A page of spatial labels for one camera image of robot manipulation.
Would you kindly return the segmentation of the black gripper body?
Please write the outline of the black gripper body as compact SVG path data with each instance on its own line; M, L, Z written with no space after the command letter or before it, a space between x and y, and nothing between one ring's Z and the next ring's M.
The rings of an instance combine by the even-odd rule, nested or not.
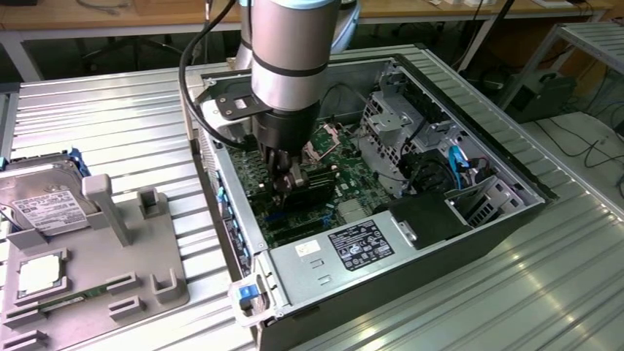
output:
M320 102L301 110L269 110L252 118L252 133L259 149L267 153L285 151L296 153L311 140L313 125L320 113Z

